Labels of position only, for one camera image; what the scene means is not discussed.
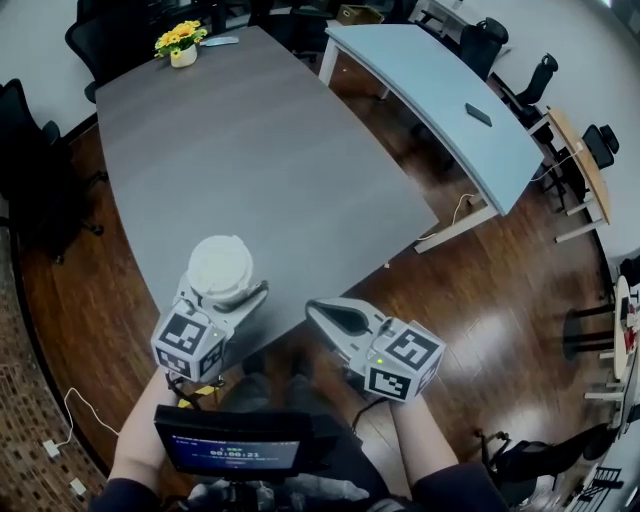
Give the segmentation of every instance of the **white cable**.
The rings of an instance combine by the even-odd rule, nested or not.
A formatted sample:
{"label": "white cable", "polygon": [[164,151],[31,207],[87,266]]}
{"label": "white cable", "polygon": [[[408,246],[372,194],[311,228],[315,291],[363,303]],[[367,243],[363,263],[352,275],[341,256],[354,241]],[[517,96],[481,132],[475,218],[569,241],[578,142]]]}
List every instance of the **white cable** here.
{"label": "white cable", "polygon": [[[458,206],[456,206],[456,211],[453,212],[453,221],[451,221],[451,225],[453,226],[456,223],[456,216],[458,215],[458,210],[460,209],[460,206],[462,206],[462,200],[465,197],[473,197],[475,196],[475,194],[462,194],[462,196],[460,196],[460,199],[458,200]],[[436,236],[438,233],[433,233],[432,235],[429,236],[423,236],[422,238],[418,238],[418,240],[420,242],[424,242],[425,240],[429,240],[429,238],[431,238],[432,236]]]}
{"label": "white cable", "polygon": [[89,402],[87,402],[83,398],[83,396],[80,394],[80,392],[76,388],[69,388],[69,391],[67,391],[67,394],[64,395],[64,408],[67,410],[67,414],[69,415],[69,420],[71,421],[71,428],[69,429],[69,437],[67,437],[67,440],[64,443],[57,444],[56,445],[57,448],[60,448],[61,446],[64,446],[65,444],[69,444],[71,442],[71,435],[73,434],[73,416],[71,416],[71,411],[69,411],[69,406],[67,405],[67,398],[69,398],[69,393],[71,393],[72,391],[75,391],[76,394],[80,397],[80,400],[82,400],[85,404],[87,404],[89,406],[89,409],[91,409],[91,412],[96,417],[96,419],[98,420],[98,423],[100,423],[100,425],[102,425],[103,427],[106,427],[109,430],[111,430],[111,432],[113,432],[116,436],[120,435],[120,432],[116,432],[109,425],[107,425],[104,421],[102,421],[100,418],[98,418],[98,415],[96,414],[96,410],[93,408],[93,406]]}
{"label": "white cable", "polygon": [[584,148],[582,147],[582,145],[580,146],[580,149],[578,149],[575,153],[571,153],[567,158],[565,158],[564,160],[562,160],[561,162],[558,162],[556,165],[554,165],[553,167],[549,167],[547,169],[547,172],[545,172],[542,176],[538,176],[537,178],[533,178],[531,182],[534,181],[539,181],[542,178],[544,178],[547,174],[549,174],[551,171],[553,171],[556,167],[560,167],[563,163],[565,163],[567,160],[569,160],[569,158],[573,158],[574,156],[576,156],[578,153],[580,153],[580,151],[582,151]]}

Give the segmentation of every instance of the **table leg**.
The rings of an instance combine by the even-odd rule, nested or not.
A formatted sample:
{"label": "table leg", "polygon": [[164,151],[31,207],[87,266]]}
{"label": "table leg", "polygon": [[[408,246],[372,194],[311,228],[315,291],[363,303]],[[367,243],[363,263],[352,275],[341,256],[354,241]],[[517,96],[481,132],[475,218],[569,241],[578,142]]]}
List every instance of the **table leg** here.
{"label": "table leg", "polygon": [[574,316],[576,318],[584,318],[585,316],[601,315],[603,313],[613,313],[616,310],[615,304],[605,304],[604,306],[598,306],[597,308],[583,309],[582,311],[576,311]]}
{"label": "table leg", "polygon": [[540,119],[540,121],[538,121],[536,124],[534,124],[531,128],[529,128],[527,130],[527,133],[529,135],[533,135],[534,133],[536,133],[540,128],[542,128],[543,126],[546,126],[549,124],[549,119],[547,118],[547,114],[542,116],[542,119]]}
{"label": "table leg", "polygon": [[584,203],[582,203],[580,206],[576,206],[575,208],[571,208],[571,210],[567,210],[567,215],[573,215],[574,213],[578,213],[579,211],[582,211],[585,208],[587,208],[589,205],[591,205],[591,203],[593,203],[593,199],[589,199],[588,201],[585,201]]}
{"label": "table leg", "polygon": [[593,231],[594,229],[598,229],[602,226],[605,226],[607,223],[604,219],[597,220],[596,222],[592,222],[591,224],[587,224],[586,226],[582,226],[581,228],[574,229],[573,231],[569,231],[569,233],[565,233],[564,235],[560,235],[556,237],[556,243],[566,242],[567,240],[571,240],[580,235],[584,235],[589,231]]}
{"label": "table leg", "polygon": [[456,222],[452,226],[430,236],[427,240],[418,243],[414,249],[418,254],[422,254],[436,245],[440,245],[447,240],[458,236],[460,233],[464,233],[465,231],[475,228],[477,225],[482,224],[484,221],[487,221],[496,215],[498,215],[497,210],[493,206],[487,205],[482,208],[482,210],[478,210],[477,212],[468,215],[461,221]]}
{"label": "table leg", "polygon": [[577,347],[571,347],[571,349],[574,352],[602,352],[603,350],[613,350],[613,341],[606,343],[587,343],[578,345]]}
{"label": "table leg", "polygon": [[588,334],[578,334],[576,336],[565,336],[565,343],[584,343],[585,341],[613,340],[613,331],[590,332]]}
{"label": "table leg", "polygon": [[624,398],[624,393],[585,393],[584,398],[586,400],[605,400],[607,402],[618,402]]}
{"label": "table leg", "polygon": [[333,39],[329,38],[327,41],[327,47],[324,50],[324,56],[322,57],[320,73],[318,73],[318,78],[325,85],[329,85],[329,82],[331,81],[331,75],[333,74],[333,68],[336,66],[337,59],[338,46]]}

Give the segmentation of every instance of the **smartphone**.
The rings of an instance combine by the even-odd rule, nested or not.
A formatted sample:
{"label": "smartphone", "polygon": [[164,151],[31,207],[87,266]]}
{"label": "smartphone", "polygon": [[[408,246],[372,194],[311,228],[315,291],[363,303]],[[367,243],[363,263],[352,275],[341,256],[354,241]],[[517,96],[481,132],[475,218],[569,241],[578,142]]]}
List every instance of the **smartphone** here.
{"label": "smartphone", "polygon": [[478,110],[476,107],[474,107],[473,105],[469,105],[468,103],[465,103],[464,106],[467,109],[467,114],[469,114],[471,117],[475,117],[478,121],[486,124],[487,126],[493,126],[491,118],[482,110]]}

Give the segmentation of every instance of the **white wall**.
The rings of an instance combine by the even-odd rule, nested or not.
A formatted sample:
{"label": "white wall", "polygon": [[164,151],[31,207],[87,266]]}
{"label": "white wall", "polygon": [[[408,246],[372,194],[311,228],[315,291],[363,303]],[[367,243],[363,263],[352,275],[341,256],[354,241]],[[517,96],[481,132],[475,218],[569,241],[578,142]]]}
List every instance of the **white wall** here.
{"label": "white wall", "polygon": [[95,112],[91,73],[64,41],[76,0],[0,0],[0,83],[19,78],[36,122],[64,135]]}

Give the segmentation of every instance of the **display screen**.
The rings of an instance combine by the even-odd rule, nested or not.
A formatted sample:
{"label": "display screen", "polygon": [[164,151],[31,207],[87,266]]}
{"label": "display screen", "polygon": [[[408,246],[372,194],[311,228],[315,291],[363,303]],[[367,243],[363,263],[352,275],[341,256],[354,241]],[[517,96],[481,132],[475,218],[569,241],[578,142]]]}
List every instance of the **display screen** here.
{"label": "display screen", "polygon": [[202,469],[290,469],[299,441],[238,442],[170,437],[177,466]]}

